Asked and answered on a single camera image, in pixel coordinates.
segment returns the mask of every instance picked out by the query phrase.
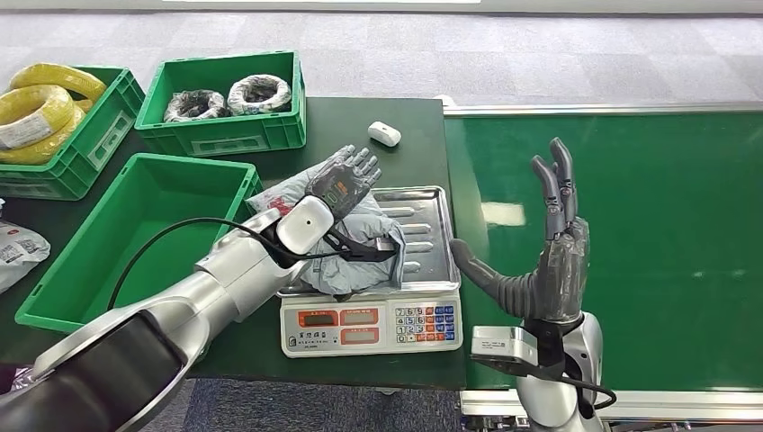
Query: plastic bag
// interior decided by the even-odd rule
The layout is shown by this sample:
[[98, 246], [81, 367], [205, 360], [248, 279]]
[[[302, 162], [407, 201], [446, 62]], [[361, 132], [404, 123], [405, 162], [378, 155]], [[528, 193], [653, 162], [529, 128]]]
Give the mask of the plastic bag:
[[40, 234], [0, 220], [0, 293], [21, 280], [50, 255], [50, 243]]
[[191, 90], [175, 93], [165, 111], [165, 122], [189, 122], [191, 120], [226, 117], [225, 99], [212, 90]]
[[289, 84], [273, 75], [247, 76], [228, 93], [228, 107], [233, 115], [289, 111], [291, 101]]

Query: gray floor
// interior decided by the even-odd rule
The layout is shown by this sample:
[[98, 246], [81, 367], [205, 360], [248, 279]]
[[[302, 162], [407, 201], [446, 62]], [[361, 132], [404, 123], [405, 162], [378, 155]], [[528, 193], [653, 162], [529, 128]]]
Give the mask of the gray floor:
[[[297, 49], [309, 95], [458, 104], [758, 101], [763, 19], [349, 13], [0, 14], [0, 88], [50, 61], [128, 66]], [[457, 394], [190, 381], [148, 431], [458, 430]]]
[[35, 61], [129, 66], [297, 49], [309, 95], [458, 104], [750, 101], [763, 19], [350, 13], [0, 15], [0, 83]]

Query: digital scale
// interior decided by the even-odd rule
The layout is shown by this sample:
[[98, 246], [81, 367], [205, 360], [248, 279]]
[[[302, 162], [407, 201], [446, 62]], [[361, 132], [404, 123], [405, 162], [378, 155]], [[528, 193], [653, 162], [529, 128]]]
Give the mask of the digital scale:
[[443, 188], [371, 190], [406, 239], [400, 288], [377, 286], [337, 302], [310, 286], [281, 297], [281, 349], [288, 357], [364, 356], [448, 351], [463, 341], [461, 274]]

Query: stainless steel tray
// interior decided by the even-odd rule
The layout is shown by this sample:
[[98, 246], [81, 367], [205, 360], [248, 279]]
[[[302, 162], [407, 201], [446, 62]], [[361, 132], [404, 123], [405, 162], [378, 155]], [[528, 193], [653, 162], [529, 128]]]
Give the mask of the stainless steel tray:
[[[390, 187], [371, 193], [384, 213], [398, 221], [406, 238], [403, 284], [395, 293], [447, 292], [461, 286], [448, 243], [453, 238], [445, 190], [440, 186]], [[390, 287], [357, 295], [387, 292]], [[323, 295], [309, 285], [282, 288], [279, 297]]]

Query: white small object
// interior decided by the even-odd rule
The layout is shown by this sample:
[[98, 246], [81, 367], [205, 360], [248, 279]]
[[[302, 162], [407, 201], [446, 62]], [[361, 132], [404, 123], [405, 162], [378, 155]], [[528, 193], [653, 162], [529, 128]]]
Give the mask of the white small object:
[[375, 121], [368, 127], [368, 136], [387, 147], [397, 146], [401, 138], [399, 130], [381, 121]]

